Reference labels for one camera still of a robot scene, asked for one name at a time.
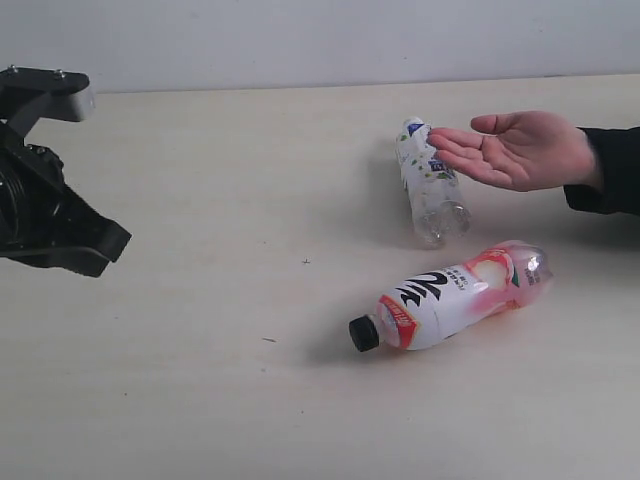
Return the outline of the person's open hand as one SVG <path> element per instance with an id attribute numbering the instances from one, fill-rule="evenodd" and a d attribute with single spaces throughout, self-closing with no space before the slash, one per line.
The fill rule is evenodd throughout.
<path id="1" fill-rule="evenodd" d="M 475 117 L 471 130 L 434 128 L 428 143 L 450 168 L 485 185 L 518 192 L 583 185 L 603 176 L 586 133 L 543 111 Z"/>

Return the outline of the black sleeved forearm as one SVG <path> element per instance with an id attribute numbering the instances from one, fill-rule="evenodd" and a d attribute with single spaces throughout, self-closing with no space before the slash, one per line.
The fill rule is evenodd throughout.
<path id="1" fill-rule="evenodd" d="M 582 128 L 595 154 L 602 178 L 597 190 L 565 185 L 565 199 L 573 210 L 639 215 L 639 127 Z"/>

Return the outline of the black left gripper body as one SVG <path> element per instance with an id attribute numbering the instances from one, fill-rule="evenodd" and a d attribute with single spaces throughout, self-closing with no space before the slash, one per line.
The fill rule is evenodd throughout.
<path id="1" fill-rule="evenodd" d="M 65 210 L 82 199 L 65 181 L 50 148 L 27 144 L 1 125 L 1 256 L 20 249 L 77 247 L 65 234 Z"/>

